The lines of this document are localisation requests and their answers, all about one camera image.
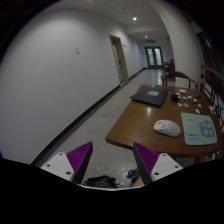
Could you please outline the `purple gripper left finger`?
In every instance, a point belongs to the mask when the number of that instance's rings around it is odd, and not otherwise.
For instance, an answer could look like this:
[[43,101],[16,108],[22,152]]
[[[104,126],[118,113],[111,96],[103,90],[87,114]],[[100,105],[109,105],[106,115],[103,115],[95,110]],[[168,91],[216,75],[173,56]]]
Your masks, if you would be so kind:
[[42,169],[75,184],[81,184],[92,152],[93,143],[85,143],[69,153],[57,153]]

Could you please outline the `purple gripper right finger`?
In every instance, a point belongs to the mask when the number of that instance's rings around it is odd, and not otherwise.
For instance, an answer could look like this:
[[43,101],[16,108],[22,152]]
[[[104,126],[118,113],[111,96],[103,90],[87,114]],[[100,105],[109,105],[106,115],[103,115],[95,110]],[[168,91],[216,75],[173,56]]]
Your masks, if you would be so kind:
[[158,154],[137,142],[133,143],[133,154],[145,185],[182,169],[167,153]]

